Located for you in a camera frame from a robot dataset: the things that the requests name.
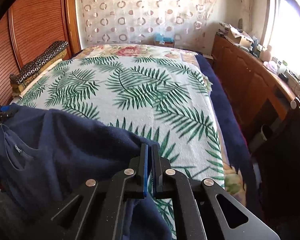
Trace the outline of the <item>wooden louvered wardrobe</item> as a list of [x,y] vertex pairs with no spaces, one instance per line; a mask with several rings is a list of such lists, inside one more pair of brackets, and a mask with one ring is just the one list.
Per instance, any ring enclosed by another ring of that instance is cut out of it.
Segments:
[[75,0],[0,0],[0,105],[10,102],[9,75],[18,74],[50,44],[69,42],[66,59],[81,50]]

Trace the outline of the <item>floral quilt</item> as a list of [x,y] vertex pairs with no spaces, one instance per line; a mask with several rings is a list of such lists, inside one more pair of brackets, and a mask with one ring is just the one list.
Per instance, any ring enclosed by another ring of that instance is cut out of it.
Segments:
[[102,121],[158,141],[160,154],[193,179],[224,187],[222,133],[210,94],[212,83],[192,51],[114,44],[77,56],[104,82]]

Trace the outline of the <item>navy printed t-shirt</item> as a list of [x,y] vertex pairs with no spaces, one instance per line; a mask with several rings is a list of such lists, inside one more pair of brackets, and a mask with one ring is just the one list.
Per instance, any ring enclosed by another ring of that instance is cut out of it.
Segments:
[[37,219],[88,179],[111,178],[155,142],[64,111],[9,105],[0,124],[0,179]]

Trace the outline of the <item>circle-pattern sheer curtain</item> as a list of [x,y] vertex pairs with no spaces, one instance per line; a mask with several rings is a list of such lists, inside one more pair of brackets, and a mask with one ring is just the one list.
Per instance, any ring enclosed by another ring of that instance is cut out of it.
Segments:
[[81,46],[152,44],[156,38],[177,48],[202,43],[216,0],[76,0]]

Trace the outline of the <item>white bottle green cap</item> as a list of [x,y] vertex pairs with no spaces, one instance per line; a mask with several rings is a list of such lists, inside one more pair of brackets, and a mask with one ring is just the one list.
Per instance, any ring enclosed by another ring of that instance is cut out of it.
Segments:
[[287,69],[287,62],[286,61],[284,61],[284,60],[282,61],[280,69],[281,69],[281,73],[284,74],[286,69]]

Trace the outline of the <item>waste bin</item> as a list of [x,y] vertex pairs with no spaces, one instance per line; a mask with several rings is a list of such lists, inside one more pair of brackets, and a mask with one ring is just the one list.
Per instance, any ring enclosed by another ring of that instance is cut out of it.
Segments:
[[264,142],[273,135],[273,130],[269,125],[262,125],[260,131],[253,137],[249,144],[251,153],[255,152]]

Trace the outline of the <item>blue tissue box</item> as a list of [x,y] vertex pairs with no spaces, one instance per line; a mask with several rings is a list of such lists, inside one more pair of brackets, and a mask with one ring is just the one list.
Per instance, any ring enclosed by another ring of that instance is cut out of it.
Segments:
[[166,37],[162,34],[155,34],[154,35],[154,44],[156,46],[173,48],[175,41],[174,41],[174,38],[172,38],[172,37]]

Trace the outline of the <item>cardboard box on cabinet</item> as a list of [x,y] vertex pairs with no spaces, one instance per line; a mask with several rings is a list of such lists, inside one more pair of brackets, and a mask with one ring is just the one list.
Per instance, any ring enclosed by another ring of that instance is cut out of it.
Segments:
[[254,42],[253,39],[245,31],[240,32],[232,25],[230,25],[227,38],[232,40],[232,42],[237,43],[245,48],[250,48],[250,46]]

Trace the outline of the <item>tied window curtain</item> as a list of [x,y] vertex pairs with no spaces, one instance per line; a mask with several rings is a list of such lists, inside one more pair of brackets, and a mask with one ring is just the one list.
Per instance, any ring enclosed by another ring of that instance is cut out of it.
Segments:
[[253,7],[253,0],[241,0],[241,19],[242,27],[246,32],[251,31],[251,12]]

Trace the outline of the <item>palm leaf blanket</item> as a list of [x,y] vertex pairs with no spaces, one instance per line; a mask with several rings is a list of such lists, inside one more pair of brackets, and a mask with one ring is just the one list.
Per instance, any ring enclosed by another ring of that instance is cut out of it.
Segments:
[[101,161],[101,178],[87,211],[98,209],[97,239],[121,239],[131,215],[154,232],[179,239],[219,235],[222,217],[209,190],[221,191],[220,136],[211,84],[193,65],[153,57],[89,57],[57,64],[20,95],[31,109],[61,109],[81,121],[101,120],[115,138],[94,138],[115,159]]

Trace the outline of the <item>pink jug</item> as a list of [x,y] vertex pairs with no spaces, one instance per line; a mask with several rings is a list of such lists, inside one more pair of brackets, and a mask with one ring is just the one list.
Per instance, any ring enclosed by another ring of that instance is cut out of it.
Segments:
[[272,51],[272,46],[271,45],[268,45],[267,46],[267,49],[262,51],[262,53],[260,54],[260,59],[263,61],[263,62],[269,62],[272,58],[272,55],[271,55],[271,51]]

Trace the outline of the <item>navy blue bed sheet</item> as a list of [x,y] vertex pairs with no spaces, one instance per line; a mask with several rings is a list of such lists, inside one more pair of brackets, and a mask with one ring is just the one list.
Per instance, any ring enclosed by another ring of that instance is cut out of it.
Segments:
[[207,59],[196,56],[200,71],[212,83],[210,99],[222,133],[225,190],[250,211],[259,208],[256,178],[247,143],[236,121],[230,102]]

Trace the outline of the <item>long wooden cabinet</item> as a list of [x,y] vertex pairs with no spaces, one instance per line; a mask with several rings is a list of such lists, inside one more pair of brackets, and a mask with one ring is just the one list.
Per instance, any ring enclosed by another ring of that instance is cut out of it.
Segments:
[[286,117],[296,93],[267,70],[253,55],[216,34],[211,51],[213,71],[230,101],[247,142],[262,125],[272,125]]

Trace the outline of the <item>navy circle-pattern folded fabric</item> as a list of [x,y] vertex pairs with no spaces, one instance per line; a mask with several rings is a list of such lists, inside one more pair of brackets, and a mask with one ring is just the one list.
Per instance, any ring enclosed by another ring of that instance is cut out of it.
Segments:
[[10,84],[13,87],[20,85],[26,79],[40,74],[43,70],[62,59],[68,53],[68,41],[53,42],[43,53],[37,56],[33,61],[22,66],[19,74],[10,75]]

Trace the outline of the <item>window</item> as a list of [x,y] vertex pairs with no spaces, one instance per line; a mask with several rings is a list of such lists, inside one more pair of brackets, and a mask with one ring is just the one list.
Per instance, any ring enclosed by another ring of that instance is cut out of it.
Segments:
[[264,42],[271,46],[271,55],[285,62],[300,80],[300,15],[286,0],[269,0]]

